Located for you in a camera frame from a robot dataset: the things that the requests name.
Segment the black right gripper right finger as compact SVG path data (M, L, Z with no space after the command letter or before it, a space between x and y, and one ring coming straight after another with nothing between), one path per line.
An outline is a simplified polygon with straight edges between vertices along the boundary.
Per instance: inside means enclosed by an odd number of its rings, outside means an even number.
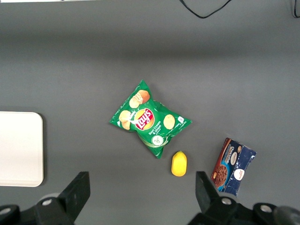
M220 196L205 172L196 172L195 195L201 212L190 225L252 225L252 211L233 198Z

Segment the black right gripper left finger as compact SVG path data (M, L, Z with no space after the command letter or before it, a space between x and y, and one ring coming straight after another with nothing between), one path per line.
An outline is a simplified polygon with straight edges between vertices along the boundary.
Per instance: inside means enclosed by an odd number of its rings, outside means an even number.
M38 225L73 225L90 197L89 172L80 172L57 196L35 205Z

